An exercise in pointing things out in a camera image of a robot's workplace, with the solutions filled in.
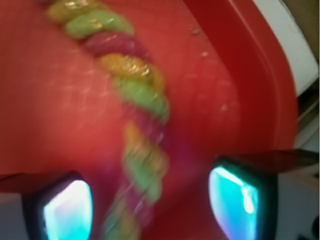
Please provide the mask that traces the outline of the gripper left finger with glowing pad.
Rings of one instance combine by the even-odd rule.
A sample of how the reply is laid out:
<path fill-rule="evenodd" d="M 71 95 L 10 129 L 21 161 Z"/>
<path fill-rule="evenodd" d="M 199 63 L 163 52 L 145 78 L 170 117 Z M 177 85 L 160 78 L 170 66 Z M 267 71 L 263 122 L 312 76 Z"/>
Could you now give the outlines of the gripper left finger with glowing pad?
<path fill-rule="evenodd" d="M 88 240 L 92 224 L 91 188 L 78 172 L 1 174 L 2 240 Z"/>

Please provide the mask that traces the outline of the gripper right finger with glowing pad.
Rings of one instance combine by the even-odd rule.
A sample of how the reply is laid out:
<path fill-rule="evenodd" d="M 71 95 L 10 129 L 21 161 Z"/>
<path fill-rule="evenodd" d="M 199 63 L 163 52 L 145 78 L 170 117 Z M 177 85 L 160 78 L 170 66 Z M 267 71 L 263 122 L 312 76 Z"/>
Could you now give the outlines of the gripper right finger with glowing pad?
<path fill-rule="evenodd" d="M 217 224 L 228 240 L 317 240 L 320 156 L 303 149 L 221 155 L 208 178 Z"/>

